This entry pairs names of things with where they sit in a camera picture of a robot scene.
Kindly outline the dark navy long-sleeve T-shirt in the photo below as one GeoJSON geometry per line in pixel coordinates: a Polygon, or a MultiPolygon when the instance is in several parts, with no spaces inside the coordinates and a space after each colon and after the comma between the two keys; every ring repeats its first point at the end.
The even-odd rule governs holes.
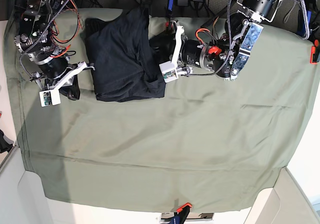
{"type": "Polygon", "coordinates": [[[165,95],[165,82],[149,43],[149,10],[136,8],[113,21],[85,21],[85,50],[93,64],[96,99],[127,102],[165,95]]]}

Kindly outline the orange blue clamp bottom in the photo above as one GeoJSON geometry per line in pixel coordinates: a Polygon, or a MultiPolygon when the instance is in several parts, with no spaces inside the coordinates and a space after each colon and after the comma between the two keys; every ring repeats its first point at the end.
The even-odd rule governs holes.
{"type": "Polygon", "coordinates": [[[191,208],[192,204],[189,202],[180,206],[174,213],[174,216],[170,219],[169,224],[183,224],[187,219],[191,208]]]}

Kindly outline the blue handled clamp top-centre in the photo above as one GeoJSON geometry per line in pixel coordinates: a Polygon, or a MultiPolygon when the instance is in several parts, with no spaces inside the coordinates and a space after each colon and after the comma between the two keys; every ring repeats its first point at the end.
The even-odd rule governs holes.
{"type": "Polygon", "coordinates": [[[171,18],[172,18],[172,12],[173,12],[173,10],[172,10],[173,5],[174,5],[174,0],[167,0],[166,18],[168,21],[165,24],[167,32],[170,32],[171,28],[172,28],[171,18]]]}

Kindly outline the black object left edge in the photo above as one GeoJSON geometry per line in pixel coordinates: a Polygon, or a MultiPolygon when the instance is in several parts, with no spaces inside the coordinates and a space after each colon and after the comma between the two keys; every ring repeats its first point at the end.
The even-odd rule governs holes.
{"type": "Polygon", "coordinates": [[[9,144],[5,139],[4,139],[4,133],[2,130],[0,130],[0,154],[7,152],[9,153],[11,149],[13,148],[13,144],[9,144]]]}

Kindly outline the orange black clamp right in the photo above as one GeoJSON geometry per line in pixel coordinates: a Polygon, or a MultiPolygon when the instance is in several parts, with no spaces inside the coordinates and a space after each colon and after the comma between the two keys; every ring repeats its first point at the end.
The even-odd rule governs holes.
{"type": "Polygon", "coordinates": [[[320,48],[319,48],[319,45],[320,42],[319,40],[315,40],[314,43],[313,43],[313,46],[311,47],[311,51],[310,51],[310,63],[313,64],[313,65],[316,65],[318,64],[320,61],[319,61],[319,57],[320,57],[320,48]]]}

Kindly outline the green table cloth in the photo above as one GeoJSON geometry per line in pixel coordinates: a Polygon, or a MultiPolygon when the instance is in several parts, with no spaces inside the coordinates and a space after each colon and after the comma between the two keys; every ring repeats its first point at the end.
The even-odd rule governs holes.
{"type": "Polygon", "coordinates": [[[47,198],[106,208],[168,212],[251,206],[292,158],[312,115],[320,68],[311,42],[265,26],[235,81],[182,77],[161,99],[96,100],[89,71],[78,101],[42,107],[7,23],[4,67],[26,170],[47,198]]]}

